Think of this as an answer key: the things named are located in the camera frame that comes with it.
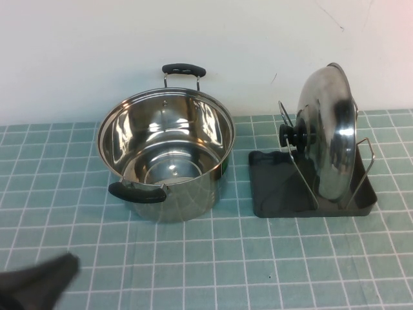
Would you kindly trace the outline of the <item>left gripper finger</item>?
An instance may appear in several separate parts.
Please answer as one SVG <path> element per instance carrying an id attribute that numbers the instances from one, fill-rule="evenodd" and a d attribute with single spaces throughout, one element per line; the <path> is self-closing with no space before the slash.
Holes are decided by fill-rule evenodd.
<path id="1" fill-rule="evenodd" d="M 1 273 L 1 309 L 53 309 L 79 272 L 79 257 L 65 253 Z"/>

